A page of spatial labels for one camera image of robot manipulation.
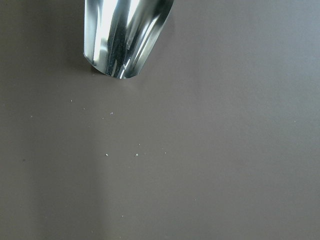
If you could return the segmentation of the shiny metal scoop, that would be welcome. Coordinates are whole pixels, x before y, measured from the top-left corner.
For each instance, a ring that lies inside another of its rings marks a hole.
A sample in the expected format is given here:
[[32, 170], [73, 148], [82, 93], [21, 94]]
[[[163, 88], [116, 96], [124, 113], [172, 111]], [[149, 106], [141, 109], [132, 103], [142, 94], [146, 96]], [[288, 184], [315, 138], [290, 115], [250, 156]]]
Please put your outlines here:
[[92, 67], [109, 77], [137, 76], [173, 4], [172, 0], [86, 0], [84, 57]]

